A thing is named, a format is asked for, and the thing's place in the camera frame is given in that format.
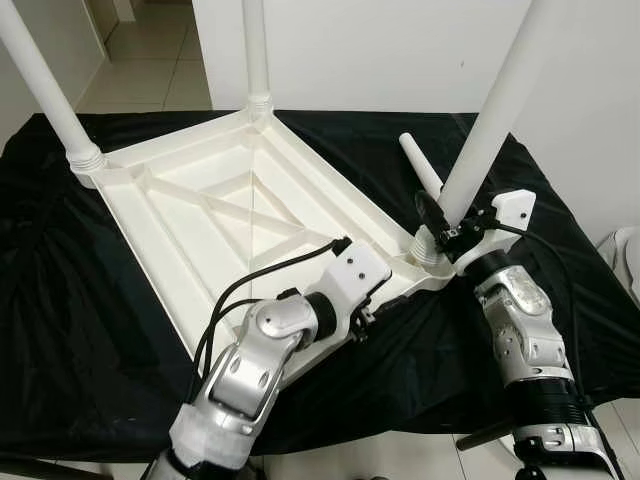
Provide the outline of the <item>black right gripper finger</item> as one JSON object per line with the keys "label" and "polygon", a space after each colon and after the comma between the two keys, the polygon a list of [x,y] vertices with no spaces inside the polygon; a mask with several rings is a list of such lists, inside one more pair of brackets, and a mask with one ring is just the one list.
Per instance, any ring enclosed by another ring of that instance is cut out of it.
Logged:
{"label": "black right gripper finger", "polygon": [[434,239],[452,239],[453,225],[445,218],[439,202],[425,189],[420,189],[413,196],[416,211],[419,212],[422,227],[428,229]]}

